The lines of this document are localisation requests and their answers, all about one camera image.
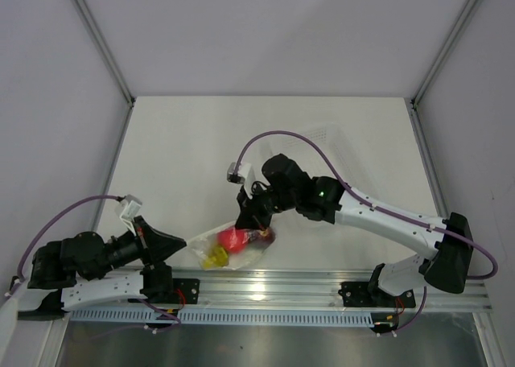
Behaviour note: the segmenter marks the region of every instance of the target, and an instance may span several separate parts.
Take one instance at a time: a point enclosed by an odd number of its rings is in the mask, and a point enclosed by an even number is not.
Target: red wire
[[[184,306],[186,305],[186,297],[184,296],[184,293],[180,289],[176,289],[175,293],[177,293],[177,295],[179,295],[179,298],[182,300],[183,306],[180,309],[183,309]]]
[[[395,305],[397,305],[397,301],[399,302],[399,304],[401,304],[401,308],[402,308],[402,311],[400,313],[398,313],[398,316],[400,316],[404,313],[406,308],[404,307],[404,303],[402,302],[402,300],[398,297],[395,299]]]

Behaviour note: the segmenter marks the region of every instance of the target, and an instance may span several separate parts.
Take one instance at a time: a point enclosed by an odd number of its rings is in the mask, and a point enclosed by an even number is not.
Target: reflective metal surface
[[[123,324],[175,324],[162,319],[153,309],[132,304],[133,307],[95,306],[72,312],[71,321]],[[271,325],[283,327],[348,327],[371,328],[372,314],[358,311],[276,311],[262,309],[213,309],[206,311],[185,307],[176,314],[182,324],[212,325]]]
[[[425,314],[397,338],[368,329],[184,325],[91,340],[119,324],[70,323],[58,366],[486,366],[471,314]]]
[[[115,270],[109,276],[117,277],[126,274],[127,271],[131,271],[131,268]],[[191,309],[359,311],[359,308],[343,307],[342,298],[338,295],[340,283],[368,281],[371,272],[335,270],[213,270],[206,272],[174,268],[173,274],[176,278],[200,280],[198,304],[188,306]],[[468,281],[465,291],[460,295],[448,294],[432,287],[427,289],[425,312],[489,312],[492,310],[483,282]],[[422,298],[422,289],[414,292],[418,303]]]

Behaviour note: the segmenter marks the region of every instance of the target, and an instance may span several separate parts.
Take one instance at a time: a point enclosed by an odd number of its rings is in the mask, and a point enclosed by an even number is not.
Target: red object
[[[240,253],[249,242],[249,235],[246,230],[234,227],[218,233],[218,243],[227,250],[228,253]]]
[[[404,313],[405,308],[404,308],[404,303],[402,302],[402,300],[399,297],[397,297],[395,299],[395,306],[397,306],[397,301],[399,302],[399,304],[401,305],[401,308],[402,308],[402,311],[400,313],[398,313],[398,316],[400,316]]]
[[[179,308],[179,310],[181,310],[181,309],[183,309],[183,308],[184,308],[184,306],[186,305],[186,297],[184,296],[184,293],[183,293],[180,289],[176,289],[176,290],[175,290],[175,293],[176,293],[177,295],[179,295],[179,299],[180,299],[180,302],[181,302],[181,304],[182,304],[182,307],[181,307],[181,308]]]

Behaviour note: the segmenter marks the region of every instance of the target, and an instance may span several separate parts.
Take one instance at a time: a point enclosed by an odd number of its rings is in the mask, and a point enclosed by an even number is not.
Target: transparent plastic bag
[[[202,269],[246,267],[257,261],[275,241],[275,231],[234,228],[235,222],[200,234],[188,242]]]

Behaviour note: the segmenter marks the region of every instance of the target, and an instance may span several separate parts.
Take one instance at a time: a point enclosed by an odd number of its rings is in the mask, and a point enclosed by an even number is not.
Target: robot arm
[[[450,293],[463,292],[472,247],[434,229],[445,228],[472,239],[464,216],[452,213],[449,219],[443,220],[441,217],[413,214],[353,189],[372,204],[369,207],[345,191],[338,180],[324,176],[310,178],[293,160],[282,154],[275,155],[262,167],[270,185],[253,183],[249,186],[246,183],[246,176],[251,172],[248,163],[242,164],[238,172],[234,172],[234,167],[229,168],[228,180],[243,184],[237,196],[241,210],[237,229],[265,229],[270,225],[273,214],[294,208],[310,220],[355,226],[416,252],[412,258],[376,267],[367,291],[377,306],[389,306],[396,296],[426,284]],[[378,212],[376,208],[381,206],[426,222],[431,228],[418,227]]]
[[[186,246],[182,238],[161,233],[143,217],[128,217],[123,204],[120,217],[131,229],[104,242],[94,232],[51,241],[33,257],[30,278],[14,296],[21,320],[53,320],[88,305],[117,299],[171,301],[174,293],[171,267],[164,262]],[[141,260],[143,270],[128,276],[105,278],[114,269]]]

